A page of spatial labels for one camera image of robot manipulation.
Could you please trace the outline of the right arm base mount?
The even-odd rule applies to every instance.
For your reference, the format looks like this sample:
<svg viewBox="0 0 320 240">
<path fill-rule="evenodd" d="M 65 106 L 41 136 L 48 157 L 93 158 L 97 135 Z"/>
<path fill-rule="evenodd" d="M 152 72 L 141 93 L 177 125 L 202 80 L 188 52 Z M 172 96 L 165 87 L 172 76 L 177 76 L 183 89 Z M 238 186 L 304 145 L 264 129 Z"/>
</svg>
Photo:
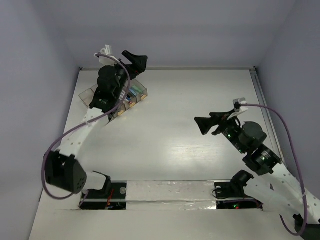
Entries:
<svg viewBox="0 0 320 240">
<path fill-rule="evenodd" d="M 230 181 L 214 183 L 211 195 L 216 199 L 218 210 L 263 209 L 263 203 L 245 194 L 247 182 L 254 179 L 245 170 L 239 171 Z"/>
</svg>

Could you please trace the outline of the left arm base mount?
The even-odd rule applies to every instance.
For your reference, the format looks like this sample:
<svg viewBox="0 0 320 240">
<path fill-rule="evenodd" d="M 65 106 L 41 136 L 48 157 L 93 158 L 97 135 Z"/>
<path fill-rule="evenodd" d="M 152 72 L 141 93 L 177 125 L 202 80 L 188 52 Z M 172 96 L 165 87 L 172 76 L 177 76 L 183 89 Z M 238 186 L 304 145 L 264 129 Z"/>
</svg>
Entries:
<svg viewBox="0 0 320 240">
<path fill-rule="evenodd" d="M 86 189 L 82 193 L 79 208 L 81 210 L 126 210 L 127 182 L 112 181 L 111 177 L 94 171 L 94 174 L 102 177 L 102 189 Z"/>
</svg>

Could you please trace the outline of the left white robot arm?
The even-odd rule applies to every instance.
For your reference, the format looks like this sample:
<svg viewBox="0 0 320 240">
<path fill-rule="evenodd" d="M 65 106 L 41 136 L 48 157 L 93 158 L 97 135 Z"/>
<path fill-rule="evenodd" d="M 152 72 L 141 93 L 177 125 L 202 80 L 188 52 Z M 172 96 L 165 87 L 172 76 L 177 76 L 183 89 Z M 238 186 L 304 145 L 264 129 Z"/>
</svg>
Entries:
<svg viewBox="0 0 320 240">
<path fill-rule="evenodd" d="M 48 185 L 69 192 L 80 193 L 87 187 L 88 173 L 81 165 L 85 148 L 89 142 L 106 126 L 124 102 L 130 102 L 131 81 L 147 69 L 148 57 L 135 55 L 127 50 L 122 55 L 128 64 L 110 55 L 103 48 L 96 57 L 102 63 L 98 71 L 97 87 L 93 94 L 82 123 L 58 138 L 44 154 L 41 180 L 44 191 L 53 199 Z"/>
</svg>

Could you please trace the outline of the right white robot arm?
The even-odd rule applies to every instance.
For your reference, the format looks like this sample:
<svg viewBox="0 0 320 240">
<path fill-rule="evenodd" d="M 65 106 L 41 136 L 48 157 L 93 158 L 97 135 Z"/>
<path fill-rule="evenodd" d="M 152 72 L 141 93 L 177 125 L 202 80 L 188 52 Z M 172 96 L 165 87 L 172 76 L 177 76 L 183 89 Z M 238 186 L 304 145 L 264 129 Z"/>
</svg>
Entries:
<svg viewBox="0 0 320 240">
<path fill-rule="evenodd" d="M 211 128 L 213 136 L 222 134 L 244 154 L 250 172 L 240 170 L 231 180 L 215 184 L 212 195 L 218 200 L 250 197 L 277 212 L 280 218 L 294 220 L 294 235 L 304 240 L 320 238 L 320 200 L 302 187 L 282 159 L 264 145 L 267 134 L 253 121 L 240 123 L 240 113 L 211 112 L 209 117 L 195 117 L 202 135 Z"/>
</svg>

